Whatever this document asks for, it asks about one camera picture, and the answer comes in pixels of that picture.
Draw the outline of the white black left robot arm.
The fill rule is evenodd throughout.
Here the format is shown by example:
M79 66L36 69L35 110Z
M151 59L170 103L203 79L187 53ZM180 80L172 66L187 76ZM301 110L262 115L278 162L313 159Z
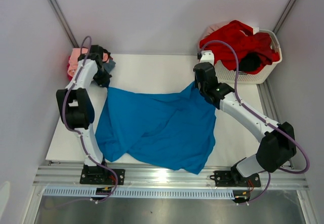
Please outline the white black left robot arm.
M109 86L111 75L104 68L109 58L109 52L99 45L81 48L71 81L65 89L56 92L61 121L67 130L80 138L84 164L88 167L102 165L104 160L95 139L95 110L88 89L92 82L103 88Z

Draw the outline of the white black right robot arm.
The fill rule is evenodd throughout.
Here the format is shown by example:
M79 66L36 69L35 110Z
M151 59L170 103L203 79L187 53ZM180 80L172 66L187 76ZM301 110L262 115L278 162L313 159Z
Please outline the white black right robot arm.
M273 173L296 155L297 149L293 143L294 128L291 124L280 124L249 108L237 97L234 88L218 82L215 69L209 62L196 64L193 71L194 86L205 101L236 119L259 143L254 155L231 167L230 179L235 185L243 185L255 173Z

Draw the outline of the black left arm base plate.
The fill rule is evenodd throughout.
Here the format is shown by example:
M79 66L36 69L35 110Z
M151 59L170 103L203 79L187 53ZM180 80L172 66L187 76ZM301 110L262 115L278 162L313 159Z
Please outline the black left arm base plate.
M123 185L126 171L124 169L112 170L115 172L117 177L105 168L84 165L79 183L87 185L115 185L117 180L118 185Z

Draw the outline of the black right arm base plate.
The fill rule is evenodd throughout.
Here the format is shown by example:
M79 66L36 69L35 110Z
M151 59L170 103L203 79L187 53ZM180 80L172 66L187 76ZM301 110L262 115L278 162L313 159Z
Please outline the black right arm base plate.
M239 173L230 170L216 170L209 178L215 182L217 187L261 187L258 173L242 177Z

